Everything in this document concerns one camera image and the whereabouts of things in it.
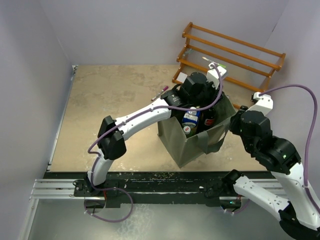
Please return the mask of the glass cola bottle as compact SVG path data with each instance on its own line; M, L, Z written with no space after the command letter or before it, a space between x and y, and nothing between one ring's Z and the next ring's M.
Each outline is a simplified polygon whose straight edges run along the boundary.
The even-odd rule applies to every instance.
M216 121L217 111L209 108L203 112L201 130L206 131L213 127Z

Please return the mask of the green canvas bag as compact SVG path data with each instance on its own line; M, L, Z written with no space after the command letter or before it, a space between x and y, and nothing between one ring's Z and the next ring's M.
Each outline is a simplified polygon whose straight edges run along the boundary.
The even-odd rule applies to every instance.
M179 168L203 154L218 152L223 145L231 117L236 114L236 110L224 93L214 108L217 110L217 117L213 127L190 137L186 137L176 117L157 123L158 136Z

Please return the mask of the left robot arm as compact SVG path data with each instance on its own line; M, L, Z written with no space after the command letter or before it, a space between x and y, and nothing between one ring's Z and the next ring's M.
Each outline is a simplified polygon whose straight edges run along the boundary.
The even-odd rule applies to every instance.
M85 190L91 196L101 194L111 165L126 153L126 141L134 134L157 122L213 107L222 96L224 76L215 69L206 74L194 72L148 106L116 119L105 117L87 150L97 158L87 172Z

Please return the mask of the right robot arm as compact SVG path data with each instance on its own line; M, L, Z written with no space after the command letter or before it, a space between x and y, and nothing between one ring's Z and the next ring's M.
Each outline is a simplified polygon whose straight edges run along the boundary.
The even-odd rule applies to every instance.
M304 167L295 146L273 135L270 120L261 111L246 106L231 117L229 130L240 136L245 151L277 179L287 197L260 187L235 169L223 177L223 192L228 196L237 193L259 205L295 240L318 240L320 214L306 193Z

